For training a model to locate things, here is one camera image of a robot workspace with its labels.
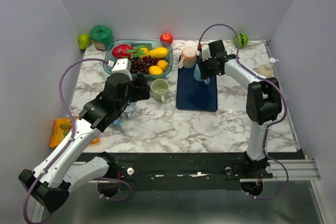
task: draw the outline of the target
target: orange package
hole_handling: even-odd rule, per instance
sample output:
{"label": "orange package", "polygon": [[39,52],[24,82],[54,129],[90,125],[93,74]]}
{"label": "orange package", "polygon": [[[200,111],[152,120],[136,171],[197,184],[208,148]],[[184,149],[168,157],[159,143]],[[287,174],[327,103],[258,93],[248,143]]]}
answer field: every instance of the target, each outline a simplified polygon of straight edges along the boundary
{"label": "orange package", "polygon": [[[58,118],[54,121],[54,126],[52,130],[52,136],[49,146],[51,148],[56,148],[60,142],[68,135],[71,130],[71,121],[70,118]],[[99,142],[98,138],[95,138],[91,144],[96,144]]]}

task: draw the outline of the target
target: dark blue cutting board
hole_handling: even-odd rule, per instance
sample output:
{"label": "dark blue cutting board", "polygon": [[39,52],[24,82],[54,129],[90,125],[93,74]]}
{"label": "dark blue cutting board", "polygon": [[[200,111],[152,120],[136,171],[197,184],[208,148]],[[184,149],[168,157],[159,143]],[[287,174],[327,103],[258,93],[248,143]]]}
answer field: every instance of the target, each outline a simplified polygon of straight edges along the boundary
{"label": "dark blue cutting board", "polygon": [[179,110],[197,110],[215,112],[217,103],[217,79],[210,78],[206,85],[194,78],[195,67],[178,70],[176,108]]}

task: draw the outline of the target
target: soap dispenser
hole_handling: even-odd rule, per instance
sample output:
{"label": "soap dispenser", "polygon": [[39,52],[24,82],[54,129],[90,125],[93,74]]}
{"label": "soap dispenser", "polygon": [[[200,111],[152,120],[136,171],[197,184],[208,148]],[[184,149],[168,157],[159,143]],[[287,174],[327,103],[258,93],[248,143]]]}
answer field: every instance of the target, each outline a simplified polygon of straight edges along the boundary
{"label": "soap dispenser", "polygon": [[259,66],[259,68],[257,68],[257,73],[265,76],[266,78],[271,78],[273,76],[274,73],[274,69],[273,69],[273,64],[278,61],[274,58],[269,58],[268,59],[268,63],[267,64],[262,64]]}

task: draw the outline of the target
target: gray floor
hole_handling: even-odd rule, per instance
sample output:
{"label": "gray floor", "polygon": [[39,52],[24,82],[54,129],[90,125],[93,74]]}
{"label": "gray floor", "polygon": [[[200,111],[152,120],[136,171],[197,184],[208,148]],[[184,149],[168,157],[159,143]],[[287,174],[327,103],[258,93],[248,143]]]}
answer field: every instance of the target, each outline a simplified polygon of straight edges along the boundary
{"label": "gray floor", "polygon": [[[262,195],[272,195],[284,182],[269,182]],[[291,182],[285,195],[253,200],[241,191],[136,192],[124,202],[99,199],[90,183],[70,195],[48,223],[71,224],[239,224],[323,223],[310,182]]]}

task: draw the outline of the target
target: green mug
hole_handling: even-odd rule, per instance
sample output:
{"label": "green mug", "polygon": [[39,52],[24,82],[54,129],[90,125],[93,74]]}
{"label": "green mug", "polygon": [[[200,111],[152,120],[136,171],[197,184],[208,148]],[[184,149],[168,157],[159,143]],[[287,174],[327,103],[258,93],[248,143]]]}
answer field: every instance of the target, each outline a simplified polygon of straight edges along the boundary
{"label": "green mug", "polygon": [[169,83],[163,79],[157,79],[153,81],[152,86],[153,90],[153,98],[158,101],[164,103],[169,96]]}

